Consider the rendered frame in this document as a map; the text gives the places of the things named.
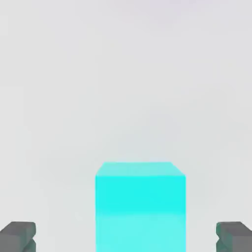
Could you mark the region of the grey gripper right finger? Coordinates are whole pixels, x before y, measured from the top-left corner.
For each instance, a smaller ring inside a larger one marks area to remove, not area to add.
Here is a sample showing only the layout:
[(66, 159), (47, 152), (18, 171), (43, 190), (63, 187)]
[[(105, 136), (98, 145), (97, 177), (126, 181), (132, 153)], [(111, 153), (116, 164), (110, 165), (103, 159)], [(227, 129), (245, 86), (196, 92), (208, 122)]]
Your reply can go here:
[(252, 230), (242, 222), (218, 222), (216, 234), (216, 252), (252, 252)]

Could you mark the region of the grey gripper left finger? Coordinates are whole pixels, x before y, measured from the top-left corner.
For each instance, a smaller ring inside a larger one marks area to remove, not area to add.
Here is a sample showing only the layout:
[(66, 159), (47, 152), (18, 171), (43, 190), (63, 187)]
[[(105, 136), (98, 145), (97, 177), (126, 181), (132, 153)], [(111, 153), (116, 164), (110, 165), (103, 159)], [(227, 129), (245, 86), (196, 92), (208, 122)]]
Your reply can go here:
[(36, 252), (36, 224), (12, 221), (0, 231), (0, 252)]

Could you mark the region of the small cyan cube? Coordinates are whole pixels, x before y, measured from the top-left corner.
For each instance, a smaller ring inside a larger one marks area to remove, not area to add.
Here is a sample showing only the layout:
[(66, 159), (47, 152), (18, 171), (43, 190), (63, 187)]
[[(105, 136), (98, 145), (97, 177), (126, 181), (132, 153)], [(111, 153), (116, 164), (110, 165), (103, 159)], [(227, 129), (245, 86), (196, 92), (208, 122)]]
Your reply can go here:
[(105, 162), (95, 252), (186, 252), (186, 176), (170, 162)]

